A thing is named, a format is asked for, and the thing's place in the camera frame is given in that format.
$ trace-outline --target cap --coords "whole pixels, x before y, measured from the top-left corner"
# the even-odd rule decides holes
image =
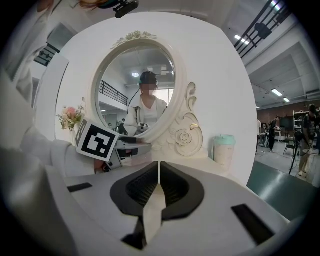
[[[315,105],[311,105],[311,106],[309,107],[309,111],[310,111],[311,113],[313,113],[313,114],[317,113],[317,111],[316,111],[316,106],[315,106]]]
[[[143,72],[140,76],[139,84],[156,85],[158,84],[157,76],[150,71]]]

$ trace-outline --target teal lid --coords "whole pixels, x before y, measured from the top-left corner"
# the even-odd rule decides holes
[[[219,145],[235,145],[236,140],[233,135],[222,134],[214,138],[214,143]]]

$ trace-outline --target white mirror frame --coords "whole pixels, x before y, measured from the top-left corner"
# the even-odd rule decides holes
[[[193,111],[197,100],[195,96],[196,85],[187,82],[186,67],[178,50],[165,40],[148,32],[135,31],[129,33],[125,38],[120,38],[110,49],[106,57],[103,57],[97,67],[97,71],[89,87],[87,98],[90,99],[92,116],[95,121],[101,121],[99,116],[99,90],[98,82],[102,79],[102,70],[108,67],[111,62],[123,52],[141,45],[154,45],[162,49],[173,62],[175,86],[170,104],[160,120],[152,129],[137,135],[145,143],[152,144],[152,150],[158,155],[165,155],[169,158],[191,157],[199,154],[207,157],[208,152],[203,150],[203,134],[199,122]]]

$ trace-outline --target railing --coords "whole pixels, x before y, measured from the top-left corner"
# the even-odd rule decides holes
[[[128,105],[128,98],[103,80],[101,80],[99,92],[117,102]]]
[[[283,0],[269,0],[234,45],[241,59],[276,30],[290,14]]]
[[[56,55],[56,53],[59,54],[60,51],[51,44],[47,43],[47,46],[42,51],[40,51],[38,57],[36,57],[34,61],[48,67],[49,63]]]

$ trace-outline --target black rectangular slot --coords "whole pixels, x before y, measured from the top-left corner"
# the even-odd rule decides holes
[[[262,244],[274,235],[246,204],[233,206],[231,209],[257,245]]]
[[[86,183],[81,183],[78,185],[68,186],[67,189],[69,190],[70,193],[72,193],[72,192],[76,192],[76,191],[80,191],[80,190],[85,190],[85,189],[88,189],[91,187],[92,187],[92,185],[90,183],[86,182]]]

